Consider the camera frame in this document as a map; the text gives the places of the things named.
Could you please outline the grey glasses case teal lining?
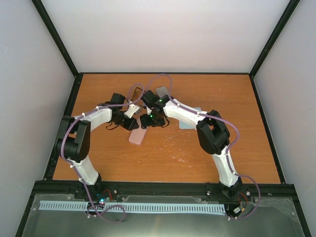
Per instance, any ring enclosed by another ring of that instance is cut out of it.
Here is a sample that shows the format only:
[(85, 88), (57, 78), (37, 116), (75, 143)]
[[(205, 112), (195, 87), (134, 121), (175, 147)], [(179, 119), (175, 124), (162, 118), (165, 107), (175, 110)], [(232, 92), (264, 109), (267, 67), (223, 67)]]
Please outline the grey glasses case teal lining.
[(169, 90), (165, 86), (157, 87), (155, 92), (159, 98), (169, 97)]

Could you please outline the pink glasses case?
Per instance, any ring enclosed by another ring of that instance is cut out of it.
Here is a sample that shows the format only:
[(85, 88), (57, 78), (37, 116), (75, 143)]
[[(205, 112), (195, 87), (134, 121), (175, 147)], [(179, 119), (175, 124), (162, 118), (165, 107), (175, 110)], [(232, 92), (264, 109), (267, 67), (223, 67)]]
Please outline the pink glasses case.
[(129, 136), (129, 142), (133, 145), (140, 146), (144, 140), (146, 132), (147, 129), (142, 129), (141, 127), (133, 130)]

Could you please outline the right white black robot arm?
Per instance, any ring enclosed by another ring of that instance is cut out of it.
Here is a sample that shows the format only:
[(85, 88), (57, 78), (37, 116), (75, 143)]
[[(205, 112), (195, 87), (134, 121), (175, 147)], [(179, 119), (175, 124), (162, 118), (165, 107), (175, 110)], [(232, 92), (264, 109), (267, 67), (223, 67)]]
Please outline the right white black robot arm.
[(210, 154), (219, 173), (222, 195), (234, 198), (242, 187), (229, 151), (230, 132), (216, 110), (205, 112), (194, 109), (167, 94), (159, 97), (151, 90), (146, 91), (141, 100), (147, 113), (140, 118), (142, 128), (164, 127), (169, 118), (177, 119), (197, 131), (201, 148)]

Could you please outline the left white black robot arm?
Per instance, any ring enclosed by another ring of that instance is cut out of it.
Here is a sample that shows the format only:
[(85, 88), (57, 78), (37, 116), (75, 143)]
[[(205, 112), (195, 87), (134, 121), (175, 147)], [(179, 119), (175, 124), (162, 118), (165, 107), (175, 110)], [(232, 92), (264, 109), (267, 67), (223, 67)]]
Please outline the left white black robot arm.
[(88, 156), (91, 131), (105, 124), (115, 124), (128, 131), (139, 128), (133, 117), (141, 107), (114, 93), (111, 100), (101, 103), (90, 112), (79, 116), (64, 116), (61, 119), (54, 150), (77, 174), (79, 181), (86, 184), (85, 192), (96, 199), (102, 195), (101, 175), (93, 167)]

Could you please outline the light blue cloth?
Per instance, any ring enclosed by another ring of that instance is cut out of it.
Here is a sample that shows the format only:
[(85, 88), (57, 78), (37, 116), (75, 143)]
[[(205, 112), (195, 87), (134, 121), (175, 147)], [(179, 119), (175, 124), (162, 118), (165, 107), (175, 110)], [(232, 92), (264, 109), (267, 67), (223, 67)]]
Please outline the light blue cloth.
[(180, 106), (178, 109), (178, 120), (181, 129), (196, 129), (197, 123), (203, 119), (203, 117), (200, 116), (202, 110), (199, 107), (192, 108)]

